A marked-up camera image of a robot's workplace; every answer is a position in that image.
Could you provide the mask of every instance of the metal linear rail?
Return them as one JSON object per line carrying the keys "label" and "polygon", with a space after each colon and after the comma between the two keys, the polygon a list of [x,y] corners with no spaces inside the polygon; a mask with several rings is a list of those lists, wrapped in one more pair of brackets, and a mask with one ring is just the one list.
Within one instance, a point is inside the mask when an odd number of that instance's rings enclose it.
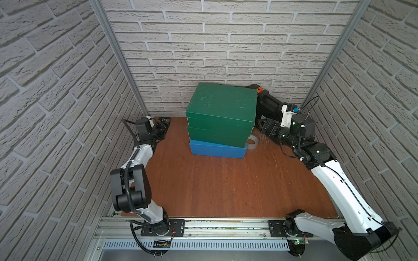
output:
{"label": "metal linear rail", "polygon": [[[85,261],[99,260],[105,249],[137,249],[132,238],[128,220],[143,221],[142,218],[113,217],[101,218],[90,243]],[[271,237],[269,218],[179,218],[184,219],[184,236],[173,240],[171,250],[235,250],[235,251],[287,251],[287,238]],[[150,246],[154,239],[169,237],[139,237]],[[294,237],[292,240],[303,240]],[[312,237],[309,240],[322,240]]]}

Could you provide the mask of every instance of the blue box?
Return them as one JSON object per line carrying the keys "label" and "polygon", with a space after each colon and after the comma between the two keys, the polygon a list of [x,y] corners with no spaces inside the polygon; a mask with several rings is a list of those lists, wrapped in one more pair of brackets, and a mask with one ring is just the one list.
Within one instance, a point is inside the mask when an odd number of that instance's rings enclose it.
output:
{"label": "blue box", "polygon": [[247,151],[247,144],[244,148],[239,148],[191,139],[190,148],[193,155],[243,159]]}

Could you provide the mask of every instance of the green box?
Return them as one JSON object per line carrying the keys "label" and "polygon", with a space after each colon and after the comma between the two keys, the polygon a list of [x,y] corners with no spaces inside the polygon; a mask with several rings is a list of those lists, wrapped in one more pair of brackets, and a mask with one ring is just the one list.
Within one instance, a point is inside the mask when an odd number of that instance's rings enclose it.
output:
{"label": "green box", "polygon": [[208,129],[198,129],[187,126],[189,138],[201,142],[210,142],[228,146],[244,148],[245,143],[250,135],[237,135],[226,132],[216,132]]}
{"label": "green box", "polygon": [[255,89],[199,83],[186,110],[190,138],[244,147],[254,127],[256,103]]}

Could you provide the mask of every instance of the metal base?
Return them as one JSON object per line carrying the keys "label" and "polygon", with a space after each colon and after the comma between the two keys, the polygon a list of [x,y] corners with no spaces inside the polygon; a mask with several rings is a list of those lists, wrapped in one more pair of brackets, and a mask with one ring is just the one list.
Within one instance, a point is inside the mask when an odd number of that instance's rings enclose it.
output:
{"label": "metal base", "polygon": [[300,245],[295,245],[292,244],[291,242],[289,242],[289,254],[293,255],[293,256],[300,256],[302,257],[303,253],[305,252],[305,245],[304,244],[300,244]]}
{"label": "metal base", "polygon": [[[132,232],[129,227],[129,220],[131,219],[135,219],[140,222],[144,221],[141,217],[121,217],[119,212],[111,214],[111,217],[101,218],[90,243],[89,250],[86,252],[84,261],[99,260],[105,244],[107,244],[106,249],[110,249],[109,247],[112,246],[114,247],[113,249],[124,249],[124,247],[137,248],[136,242],[133,241]],[[209,250],[207,249],[207,245],[202,244],[212,242],[212,248],[213,243],[218,243],[217,247],[220,246],[220,243],[229,243],[229,248],[232,246],[233,248],[231,248],[231,250],[236,251],[240,250],[241,246],[245,246],[248,250],[250,250],[250,245],[248,245],[249,243],[271,243],[273,244],[272,246],[276,248],[278,248],[280,244],[286,244],[285,248],[280,247],[279,250],[290,250],[289,245],[287,244],[287,238],[284,234],[279,237],[271,236],[268,218],[182,218],[181,220],[184,220],[184,229],[182,231],[183,235],[173,239],[173,244],[170,249],[176,248],[177,250],[191,250],[191,248],[187,247],[192,247],[194,250]],[[282,224],[284,219],[277,219],[273,221]],[[179,235],[180,233],[178,234],[178,231],[181,231],[181,229],[175,230],[176,235]],[[169,240],[170,236],[155,235],[140,237],[139,241],[144,244],[146,244],[146,242],[150,242],[149,244],[151,245],[155,239]],[[303,237],[297,236],[295,238],[291,238],[291,240],[303,240]],[[314,236],[310,238],[310,240],[321,240],[321,238]],[[236,248],[234,248],[235,243],[246,243],[247,245],[237,244]],[[263,244],[257,245],[255,249],[252,248],[251,250],[254,251],[256,249],[268,250],[267,245]]]}
{"label": "metal base", "polygon": [[[175,237],[178,236],[183,236],[184,234],[184,224],[185,224],[185,220],[184,219],[169,219],[170,225],[174,228],[175,233]],[[165,234],[164,236],[169,236],[171,237],[172,232],[171,230],[168,231],[167,234]],[[148,227],[144,227],[141,230],[141,236],[160,236],[158,235],[155,231],[151,230]]]}
{"label": "metal base", "polygon": [[[268,226],[270,227],[270,236],[272,238],[291,237],[289,239],[293,240],[294,237],[298,237],[298,238],[304,237],[302,231],[296,231],[296,230],[293,230],[294,232],[296,232],[295,236],[286,235],[285,227],[283,226],[283,223],[284,223],[284,220],[277,220],[277,219],[268,221]],[[305,235],[308,236],[309,238],[313,237],[311,233],[305,232]]]}

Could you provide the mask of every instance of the vent grille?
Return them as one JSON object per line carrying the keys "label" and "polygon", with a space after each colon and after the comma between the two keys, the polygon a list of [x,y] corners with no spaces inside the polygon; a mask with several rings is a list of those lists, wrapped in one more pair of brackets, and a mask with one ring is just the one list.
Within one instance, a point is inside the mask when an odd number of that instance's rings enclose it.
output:
{"label": "vent grille", "polygon": [[[154,239],[140,239],[144,247],[152,247]],[[140,249],[134,239],[107,239],[103,249]],[[228,240],[228,239],[174,239],[170,250],[234,250],[234,251],[288,251],[286,240]]]}

